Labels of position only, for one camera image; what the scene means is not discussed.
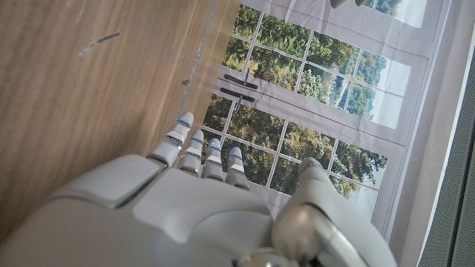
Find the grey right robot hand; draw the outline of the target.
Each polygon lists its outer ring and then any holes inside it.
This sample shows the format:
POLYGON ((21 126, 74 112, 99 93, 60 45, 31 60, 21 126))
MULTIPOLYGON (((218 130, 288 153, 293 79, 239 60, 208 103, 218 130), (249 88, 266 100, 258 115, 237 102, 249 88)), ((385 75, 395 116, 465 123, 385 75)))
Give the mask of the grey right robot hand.
POLYGON ((147 155, 107 162, 55 191, 2 244, 3 266, 394 266, 376 227, 306 158, 273 215, 242 153, 221 163, 184 113, 147 155))

